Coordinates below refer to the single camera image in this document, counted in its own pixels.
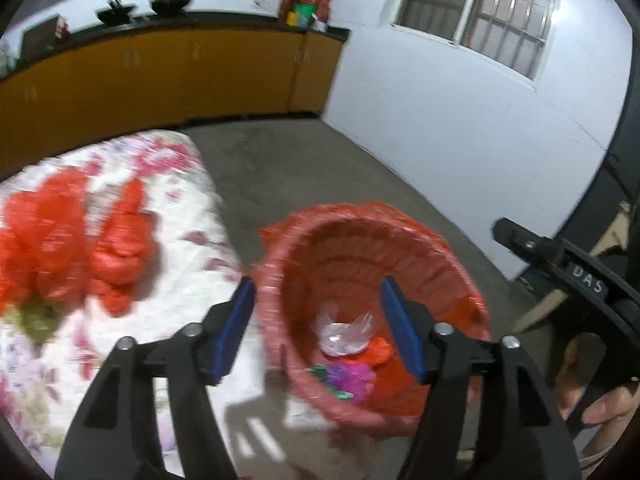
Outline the right hand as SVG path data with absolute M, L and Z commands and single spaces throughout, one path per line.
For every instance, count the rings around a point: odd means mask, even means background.
M 625 364 L 595 334 L 568 343 L 552 394 L 573 436 L 631 410 L 638 386 Z

